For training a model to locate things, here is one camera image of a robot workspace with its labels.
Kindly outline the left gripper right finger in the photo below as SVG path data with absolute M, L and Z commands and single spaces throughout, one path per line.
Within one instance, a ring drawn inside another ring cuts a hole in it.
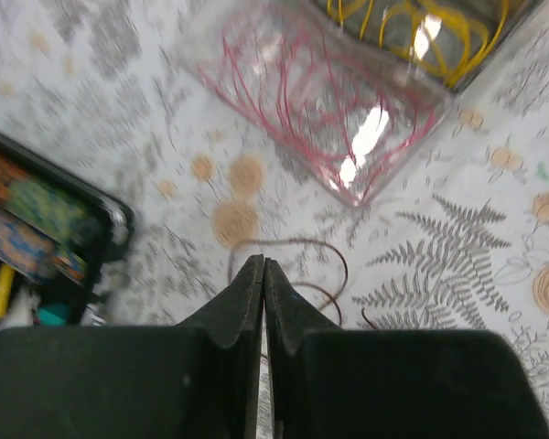
M 264 267 L 277 438 L 548 438 L 521 362 L 483 330 L 348 330 Z

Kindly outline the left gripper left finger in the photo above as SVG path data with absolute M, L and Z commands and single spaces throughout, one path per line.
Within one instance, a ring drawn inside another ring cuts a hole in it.
M 0 438 L 252 438 L 264 259 L 171 327 L 0 331 Z

